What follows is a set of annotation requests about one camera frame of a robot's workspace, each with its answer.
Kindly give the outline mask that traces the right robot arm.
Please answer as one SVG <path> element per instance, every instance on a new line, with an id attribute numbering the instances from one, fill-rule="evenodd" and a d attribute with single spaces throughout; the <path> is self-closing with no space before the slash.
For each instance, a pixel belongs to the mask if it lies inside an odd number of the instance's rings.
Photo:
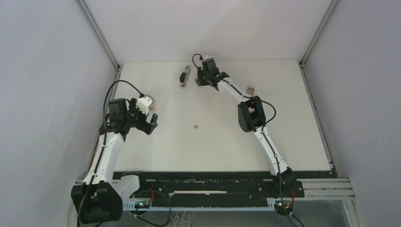
<path id="1" fill-rule="evenodd" d="M 297 180 L 295 173 L 278 152 L 267 129 L 267 123 L 263 105 L 266 101 L 258 96 L 251 96 L 240 89 L 229 77 L 220 71 L 215 60 L 209 55 L 199 54 L 201 65 L 196 65 L 198 86 L 211 86 L 218 92 L 230 96 L 237 104 L 237 116 L 240 128 L 253 136 L 260 149 L 263 151 L 269 172 L 272 177 L 272 184 L 268 188 L 274 198 L 283 199 L 304 197 L 302 182 Z"/>

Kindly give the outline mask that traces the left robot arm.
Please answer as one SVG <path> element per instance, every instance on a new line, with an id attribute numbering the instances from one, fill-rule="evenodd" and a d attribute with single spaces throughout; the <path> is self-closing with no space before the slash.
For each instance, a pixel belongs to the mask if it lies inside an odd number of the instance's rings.
<path id="1" fill-rule="evenodd" d="M 138 175 L 124 176 L 113 184 L 118 155 L 131 129 L 150 135 L 157 127 L 155 100 L 150 95 L 109 101 L 109 112 L 99 129 L 98 146 L 94 160 L 80 185 L 73 186 L 71 198 L 77 211 L 77 226 L 118 221 L 123 204 L 134 194 L 144 196 L 148 191 Z"/>

